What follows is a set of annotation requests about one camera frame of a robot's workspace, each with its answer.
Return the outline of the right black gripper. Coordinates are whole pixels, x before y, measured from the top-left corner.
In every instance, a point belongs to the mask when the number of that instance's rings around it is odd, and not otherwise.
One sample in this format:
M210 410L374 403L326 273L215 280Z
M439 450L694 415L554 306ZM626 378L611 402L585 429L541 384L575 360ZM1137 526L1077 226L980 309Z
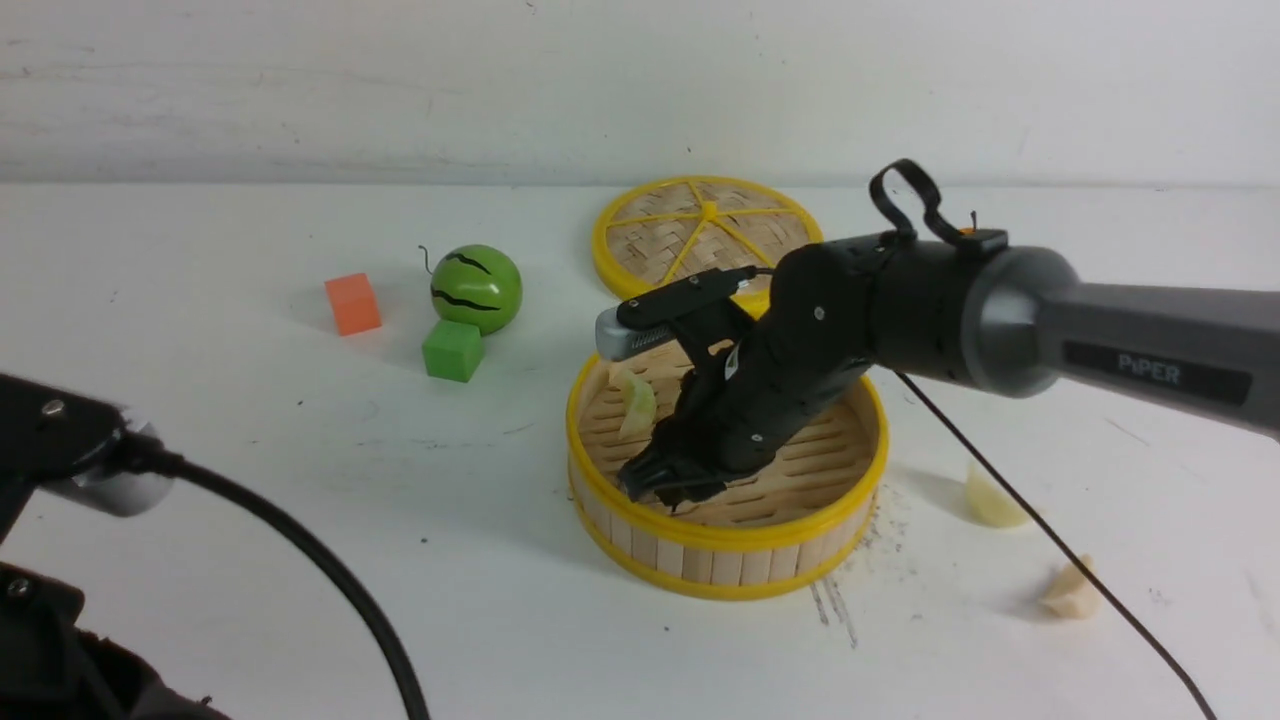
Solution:
M876 356L870 307L890 251L838 240L788 252L769 306L733 347L696 369L677 410L617 473L631 501L675 511L749 477L822 414Z

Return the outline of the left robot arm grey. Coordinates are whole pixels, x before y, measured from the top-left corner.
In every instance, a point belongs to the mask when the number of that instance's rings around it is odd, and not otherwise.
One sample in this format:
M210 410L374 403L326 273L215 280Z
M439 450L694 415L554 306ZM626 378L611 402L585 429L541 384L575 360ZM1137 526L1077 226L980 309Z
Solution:
M152 427L123 407L15 375L1 389L3 530L40 492L114 518L157 506L173 480L136 466ZM216 719L145 660L78 628L84 593L13 564L1 578L5 719Z

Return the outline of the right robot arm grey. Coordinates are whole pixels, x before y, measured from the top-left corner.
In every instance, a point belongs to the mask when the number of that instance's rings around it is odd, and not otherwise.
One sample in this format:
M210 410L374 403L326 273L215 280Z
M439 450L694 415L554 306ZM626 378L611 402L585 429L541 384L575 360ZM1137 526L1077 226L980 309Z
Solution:
M599 316L603 359L675 341L692 364L620 470L630 498L673 507L754 477L872 366L1011 398L1066 377L1277 436L1275 292L1085 283L995 231L803 246L751 316L733 297L756 273L700 272Z

